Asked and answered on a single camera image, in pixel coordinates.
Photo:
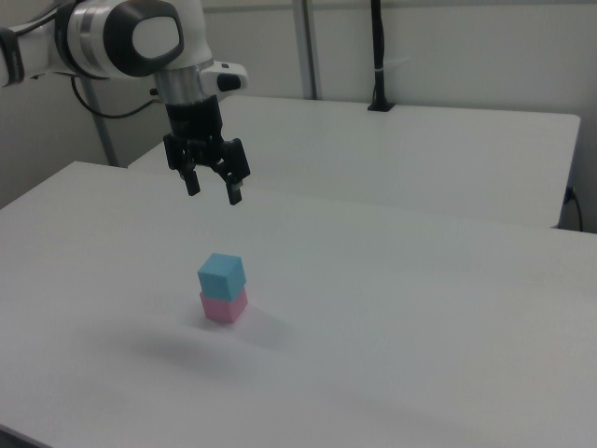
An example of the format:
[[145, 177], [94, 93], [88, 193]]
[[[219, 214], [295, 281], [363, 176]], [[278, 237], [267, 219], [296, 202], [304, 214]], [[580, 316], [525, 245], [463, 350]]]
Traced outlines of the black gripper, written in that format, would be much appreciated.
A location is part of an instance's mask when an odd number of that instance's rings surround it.
[[243, 181], [251, 174], [243, 143], [224, 141], [223, 121], [215, 95], [189, 105], [167, 105], [172, 131], [163, 137], [168, 166], [185, 182], [187, 194], [201, 187], [195, 166], [208, 166], [225, 182], [230, 205], [242, 200]]

